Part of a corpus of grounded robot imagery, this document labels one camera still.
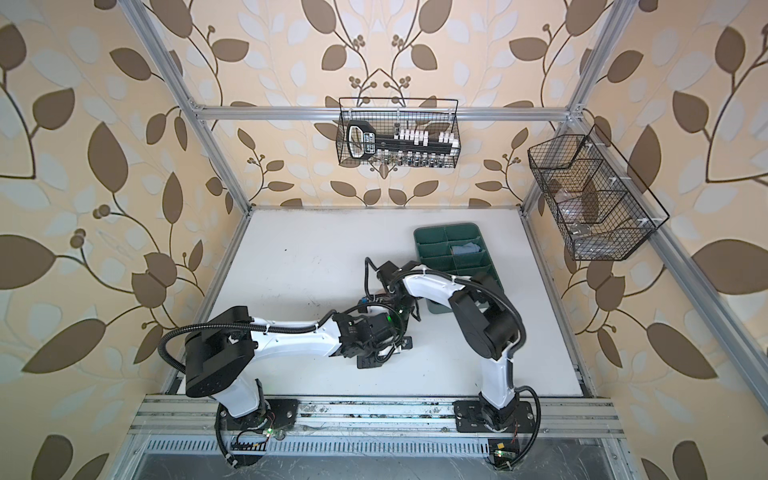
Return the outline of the green divided plastic tray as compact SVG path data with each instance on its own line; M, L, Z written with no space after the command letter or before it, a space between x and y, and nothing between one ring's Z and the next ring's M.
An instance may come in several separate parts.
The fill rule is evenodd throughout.
M475 223L420 227L413 237L419 261L433 270L471 277L488 274L501 284L480 228Z

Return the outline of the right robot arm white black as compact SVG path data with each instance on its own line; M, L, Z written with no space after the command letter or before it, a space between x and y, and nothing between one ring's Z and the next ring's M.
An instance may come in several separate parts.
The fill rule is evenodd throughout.
M470 277L430 269L409 262L398 267L387 262L376 277L395 302L426 299L448 307L462 336L482 359L478 416L484 426L503 432L522 411L525 386L514 380L514 355L525 345L522 317L498 282L489 274Z

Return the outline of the blue grey sock green toe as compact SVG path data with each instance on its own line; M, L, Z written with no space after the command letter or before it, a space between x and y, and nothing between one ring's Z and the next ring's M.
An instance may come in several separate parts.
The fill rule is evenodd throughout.
M452 245L451 254L454 256L472 255L482 253L485 251L485 247L482 243L467 242L464 244Z

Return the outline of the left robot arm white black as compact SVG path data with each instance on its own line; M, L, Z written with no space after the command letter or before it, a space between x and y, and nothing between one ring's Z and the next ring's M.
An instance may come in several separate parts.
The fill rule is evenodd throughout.
M158 341L160 358L185 377L185 395L210 397L232 418L267 410L260 381L246 374L259 360L286 357L354 358L359 369L376 368L407 347L411 301L362 301L331 310L305 326L269 322L231 307L213 320L179 327Z

